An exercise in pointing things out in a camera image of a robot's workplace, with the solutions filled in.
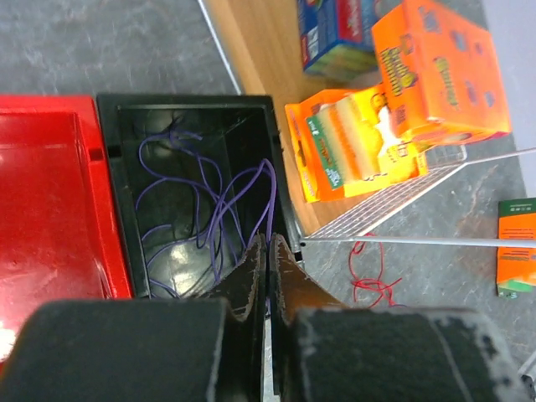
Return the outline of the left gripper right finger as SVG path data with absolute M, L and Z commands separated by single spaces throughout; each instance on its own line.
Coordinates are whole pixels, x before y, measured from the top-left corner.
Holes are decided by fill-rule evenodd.
M 337 308 L 345 304 L 314 281 L 296 262 L 281 234 L 271 237 L 268 254 L 271 308 L 272 378 L 274 392 L 282 401 L 291 392 L 291 325 L 303 308 Z

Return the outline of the red plastic bin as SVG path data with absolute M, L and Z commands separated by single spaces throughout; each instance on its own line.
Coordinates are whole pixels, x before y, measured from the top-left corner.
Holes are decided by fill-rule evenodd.
M 93 99 L 2 95 L 2 358 L 47 302 L 132 295 Z

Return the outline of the blue box in rack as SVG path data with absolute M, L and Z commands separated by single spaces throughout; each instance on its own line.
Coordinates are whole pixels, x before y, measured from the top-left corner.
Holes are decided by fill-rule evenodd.
M 298 0 L 303 72 L 349 82 L 377 68 L 372 27 L 379 21 L 374 0 Z

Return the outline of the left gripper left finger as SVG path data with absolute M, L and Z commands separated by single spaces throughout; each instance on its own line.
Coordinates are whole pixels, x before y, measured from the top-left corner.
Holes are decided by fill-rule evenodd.
M 208 401 L 262 401 L 267 244 L 256 234 L 236 267 L 203 295 L 221 310 Z

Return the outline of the black plastic bin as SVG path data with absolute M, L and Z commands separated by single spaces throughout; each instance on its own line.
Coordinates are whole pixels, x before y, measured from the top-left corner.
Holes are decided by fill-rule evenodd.
M 299 250 L 269 96 L 101 93 L 96 103 L 135 296 L 208 290 L 257 234 Z

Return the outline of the orange snack box on table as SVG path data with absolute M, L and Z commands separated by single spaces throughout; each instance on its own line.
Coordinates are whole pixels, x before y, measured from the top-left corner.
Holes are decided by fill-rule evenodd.
M 499 202 L 497 238 L 522 244 L 497 248 L 497 295 L 514 299 L 531 292 L 535 288 L 535 198 Z

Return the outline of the orange yellow box in rack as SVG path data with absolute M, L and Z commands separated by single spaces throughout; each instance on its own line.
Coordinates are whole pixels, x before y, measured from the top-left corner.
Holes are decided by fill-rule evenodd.
M 285 106 L 307 203 L 374 193 L 429 172 L 425 147 L 390 128 L 384 87 L 322 90 Z

